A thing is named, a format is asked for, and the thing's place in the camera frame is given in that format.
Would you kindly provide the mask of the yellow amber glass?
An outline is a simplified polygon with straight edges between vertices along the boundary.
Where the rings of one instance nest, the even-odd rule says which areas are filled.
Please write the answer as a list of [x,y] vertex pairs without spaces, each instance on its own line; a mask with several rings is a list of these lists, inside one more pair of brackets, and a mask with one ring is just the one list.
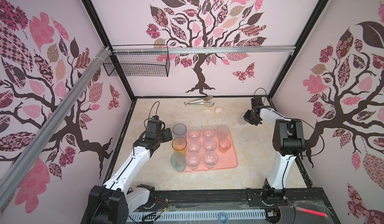
[[176,152],[185,153],[187,149],[187,141],[183,137],[177,137],[172,142],[172,148]]

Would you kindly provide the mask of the metal tongs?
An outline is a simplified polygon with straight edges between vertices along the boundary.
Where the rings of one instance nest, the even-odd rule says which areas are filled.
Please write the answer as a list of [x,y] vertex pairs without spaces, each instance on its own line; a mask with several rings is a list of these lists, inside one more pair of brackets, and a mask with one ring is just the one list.
[[205,107],[213,107],[214,102],[212,102],[213,96],[205,96],[203,98],[186,101],[184,102],[185,106],[191,106],[191,105],[203,105]]

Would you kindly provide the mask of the pink tray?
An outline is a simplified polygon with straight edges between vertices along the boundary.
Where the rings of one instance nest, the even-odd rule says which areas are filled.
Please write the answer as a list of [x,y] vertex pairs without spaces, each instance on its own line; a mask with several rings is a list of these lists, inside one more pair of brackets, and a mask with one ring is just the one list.
[[[235,150],[235,145],[233,143],[233,140],[232,140],[232,137],[231,137],[231,134],[229,134],[228,136],[228,140],[232,143],[232,146],[231,148],[226,152],[226,153],[221,153],[219,152],[219,139],[218,139],[218,134],[217,134],[217,129],[216,129],[216,135],[214,137],[214,139],[216,140],[218,146],[217,148],[214,150],[214,152],[218,155],[219,157],[219,161],[218,163],[215,165],[215,167],[213,169],[207,169],[207,167],[205,166],[205,163],[203,161],[203,156],[204,154],[206,153],[204,147],[203,147],[203,141],[204,141],[204,136],[203,136],[203,133],[202,133],[203,130],[201,130],[201,136],[199,138],[197,138],[197,140],[199,140],[201,142],[201,149],[200,151],[197,153],[200,155],[200,158],[201,158],[201,163],[199,165],[199,167],[194,170],[194,171],[191,171],[188,167],[186,167],[185,171],[186,172],[199,172],[199,171],[213,171],[213,170],[224,170],[224,169],[233,169],[235,167],[237,167],[238,165],[238,159],[237,159],[237,154],[236,154],[236,150]],[[191,138],[188,137],[188,134],[187,134],[187,137],[186,137],[186,141],[187,143],[191,140]]]

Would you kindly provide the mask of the pink transparent cup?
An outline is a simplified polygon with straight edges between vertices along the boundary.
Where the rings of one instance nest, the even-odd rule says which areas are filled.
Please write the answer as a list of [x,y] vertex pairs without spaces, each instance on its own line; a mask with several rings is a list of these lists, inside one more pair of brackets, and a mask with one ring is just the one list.
[[219,140],[219,152],[226,153],[232,146],[232,143],[227,138]]

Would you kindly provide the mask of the clear faceted glass front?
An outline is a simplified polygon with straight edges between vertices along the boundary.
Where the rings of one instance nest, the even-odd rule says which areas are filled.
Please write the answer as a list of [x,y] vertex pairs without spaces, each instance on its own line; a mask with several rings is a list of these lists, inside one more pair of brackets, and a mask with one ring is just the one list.
[[201,142],[197,139],[191,139],[187,143],[187,149],[189,152],[198,153],[201,149]]

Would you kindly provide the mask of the aluminium rail left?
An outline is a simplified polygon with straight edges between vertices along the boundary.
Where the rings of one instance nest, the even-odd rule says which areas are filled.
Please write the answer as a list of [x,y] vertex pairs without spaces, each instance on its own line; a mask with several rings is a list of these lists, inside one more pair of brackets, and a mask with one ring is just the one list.
[[50,142],[51,137],[63,122],[70,109],[74,106],[81,93],[85,90],[94,74],[109,57],[111,48],[104,46],[92,59],[90,67],[82,74],[81,78],[71,87],[59,106],[53,111],[52,116],[37,132],[32,142],[23,150],[20,157],[14,162],[10,169],[1,179],[1,208],[3,208],[11,195],[15,192],[20,182],[27,175],[33,164],[43,151],[44,147]]

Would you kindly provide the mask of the pink oval soap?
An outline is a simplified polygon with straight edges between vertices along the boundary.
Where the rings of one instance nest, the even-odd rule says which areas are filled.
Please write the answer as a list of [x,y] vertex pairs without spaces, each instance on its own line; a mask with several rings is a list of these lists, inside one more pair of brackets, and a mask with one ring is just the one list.
[[221,108],[221,107],[217,107],[216,109],[215,109],[215,113],[216,114],[219,114],[219,113],[221,113],[223,111],[223,108]]

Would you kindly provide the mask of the aluminium rail back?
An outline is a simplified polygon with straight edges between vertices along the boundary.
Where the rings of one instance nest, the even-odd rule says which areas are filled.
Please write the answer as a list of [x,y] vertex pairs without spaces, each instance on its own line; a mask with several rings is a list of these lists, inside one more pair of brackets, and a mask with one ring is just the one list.
[[235,47],[188,47],[188,48],[120,48],[113,50],[113,53],[151,53],[151,54],[219,54],[219,53],[267,53],[267,52],[289,52],[293,53],[296,46],[235,46]]

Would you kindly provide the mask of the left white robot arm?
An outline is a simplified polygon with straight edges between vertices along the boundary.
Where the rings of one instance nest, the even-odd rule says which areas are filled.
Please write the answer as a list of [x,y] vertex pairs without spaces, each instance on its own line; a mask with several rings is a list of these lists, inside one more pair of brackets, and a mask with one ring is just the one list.
[[154,187],[139,185],[132,191],[129,188],[160,145],[172,139],[171,129],[157,115],[151,117],[124,164],[102,186],[91,189],[82,223],[125,224],[139,207],[152,204]]

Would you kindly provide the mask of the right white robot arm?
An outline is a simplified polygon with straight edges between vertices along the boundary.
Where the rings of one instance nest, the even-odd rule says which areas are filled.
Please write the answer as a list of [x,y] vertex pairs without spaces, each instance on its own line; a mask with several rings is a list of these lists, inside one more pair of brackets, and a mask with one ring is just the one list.
[[251,99],[250,110],[244,120],[251,125],[268,122],[274,125],[272,145],[276,156],[272,171],[262,188],[261,199],[266,205],[282,200],[288,173],[300,152],[305,150],[303,123],[298,119],[283,116],[270,106],[264,105],[261,97]]

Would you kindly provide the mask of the green tall cup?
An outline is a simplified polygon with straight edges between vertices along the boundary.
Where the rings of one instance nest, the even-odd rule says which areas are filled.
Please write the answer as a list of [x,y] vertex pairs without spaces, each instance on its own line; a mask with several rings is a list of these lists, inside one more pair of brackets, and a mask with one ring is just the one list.
[[177,172],[183,172],[186,169],[187,164],[186,164],[185,155],[180,153],[180,152],[174,153],[171,156],[170,162],[171,162],[171,165],[173,166],[173,168]]

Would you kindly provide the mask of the pink marker pen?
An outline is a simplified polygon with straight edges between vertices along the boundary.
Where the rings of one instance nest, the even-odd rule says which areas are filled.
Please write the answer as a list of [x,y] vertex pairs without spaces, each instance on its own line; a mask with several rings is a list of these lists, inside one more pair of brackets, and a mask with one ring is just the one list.
[[301,207],[296,207],[296,210],[299,212],[303,212],[303,213],[307,213],[307,214],[311,214],[311,215],[316,215],[316,216],[324,217],[324,218],[327,216],[325,213],[314,211],[314,210],[309,210],[309,209],[305,209],[305,208],[301,208]]

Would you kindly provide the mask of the aluminium rail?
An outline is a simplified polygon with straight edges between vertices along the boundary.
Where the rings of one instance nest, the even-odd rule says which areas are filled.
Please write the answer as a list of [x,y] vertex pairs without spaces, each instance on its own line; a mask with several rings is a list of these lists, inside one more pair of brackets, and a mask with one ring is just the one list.
[[94,74],[109,57],[111,48],[104,46],[92,59],[90,67],[82,74],[81,78],[71,87],[59,106],[53,111],[52,116],[37,132],[32,142],[23,150],[20,157],[14,162],[10,169],[1,179],[1,208],[3,208],[11,195],[15,192],[20,182],[27,175],[33,164],[43,151],[44,147],[50,142],[51,137],[63,122],[70,109],[74,106],[81,93],[85,90]]
[[219,53],[267,53],[267,52],[289,52],[293,53],[296,46],[235,46],[235,47],[188,47],[188,48],[120,48],[113,50],[113,53],[151,53],[151,54],[219,54]]

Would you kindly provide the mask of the blue tall cup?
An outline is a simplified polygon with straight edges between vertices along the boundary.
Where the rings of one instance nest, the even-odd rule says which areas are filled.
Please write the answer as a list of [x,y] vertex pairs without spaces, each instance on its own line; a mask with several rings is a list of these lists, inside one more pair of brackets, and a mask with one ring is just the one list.
[[187,127],[182,123],[176,124],[173,127],[172,132],[173,132],[173,138],[174,139],[177,137],[182,137],[182,138],[186,139],[186,137],[187,137]]

